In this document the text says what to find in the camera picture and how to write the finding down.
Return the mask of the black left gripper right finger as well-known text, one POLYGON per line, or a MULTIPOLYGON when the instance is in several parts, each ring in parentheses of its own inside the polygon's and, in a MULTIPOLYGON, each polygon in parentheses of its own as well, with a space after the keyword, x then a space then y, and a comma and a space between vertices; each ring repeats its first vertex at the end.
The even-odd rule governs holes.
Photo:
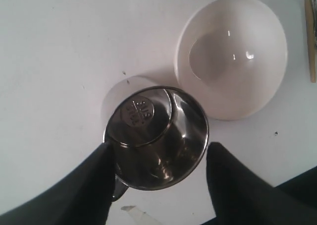
POLYGON ((277 186, 258 177, 222 144, 207 151, 206 176, 216 218, 212 225, 315 225, 317 169, 277 186))

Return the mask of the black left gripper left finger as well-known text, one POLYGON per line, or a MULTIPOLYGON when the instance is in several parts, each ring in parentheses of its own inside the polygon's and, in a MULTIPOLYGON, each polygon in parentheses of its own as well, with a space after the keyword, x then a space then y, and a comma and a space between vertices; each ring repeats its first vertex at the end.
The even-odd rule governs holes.
POLYGON ((115 187, 113 147, 102 143, 69 175, 1 215, 2 225, 104 225, 115 187))

